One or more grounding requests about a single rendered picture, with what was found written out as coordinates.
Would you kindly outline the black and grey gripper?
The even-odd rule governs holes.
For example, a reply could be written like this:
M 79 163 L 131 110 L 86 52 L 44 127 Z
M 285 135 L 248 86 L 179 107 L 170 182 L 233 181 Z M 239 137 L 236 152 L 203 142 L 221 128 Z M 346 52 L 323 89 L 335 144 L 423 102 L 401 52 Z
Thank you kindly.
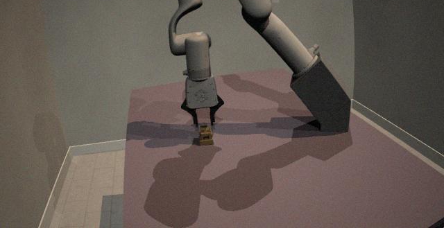
M 210 121 L 211 125 L 213 125 L 213 122 L 215 122 L 215 112 L 224 104 L 224 101 L 217 94 L 214 76 L 211 74 L 206 78 L 198 79 L 187 77 L 185 92 L 186 99 L 182 103 L 181 108 L 193 116 L 196 127 L 198 127 L 196 109 L 206 107 L 210 108 Z

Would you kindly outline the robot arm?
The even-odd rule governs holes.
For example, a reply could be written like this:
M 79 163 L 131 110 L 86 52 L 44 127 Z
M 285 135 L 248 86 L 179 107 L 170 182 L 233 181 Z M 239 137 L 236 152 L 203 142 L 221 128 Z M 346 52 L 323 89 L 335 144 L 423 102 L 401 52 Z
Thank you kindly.
M 239 0 L 244 20 L 254 28 L 293 71 L 292 78 L 304 74 L 317 61 L 317 44 L 306 49 L 287 26 L 272 13 L 270 0 Z M 169 23 L 169 45 L 173 55 L 186 55 L 188 78 L 206 78 L 211 75 L 209 44 L 206 32 L 176 34 L 178 21 L 189 12 L 200 8 L 202 0 L 178 0 L 179 7 Z M 209 44 L 208 44 L 209 42 Z

